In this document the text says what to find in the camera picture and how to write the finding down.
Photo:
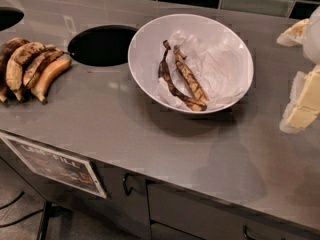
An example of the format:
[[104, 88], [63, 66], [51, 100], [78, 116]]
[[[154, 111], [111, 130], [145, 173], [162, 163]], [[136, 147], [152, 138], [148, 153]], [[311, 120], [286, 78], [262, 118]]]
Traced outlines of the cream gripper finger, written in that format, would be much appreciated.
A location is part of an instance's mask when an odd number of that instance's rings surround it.
[[306, 34], [309, 19], [303, 19], [286, 29], [279, 35], [276, 42], [285, 47], [302, 45]]
[[299, 133], [320, 115], [320, 65], [312, 71], [298, 71], [291, 87], [279, 128], [285, 133]]

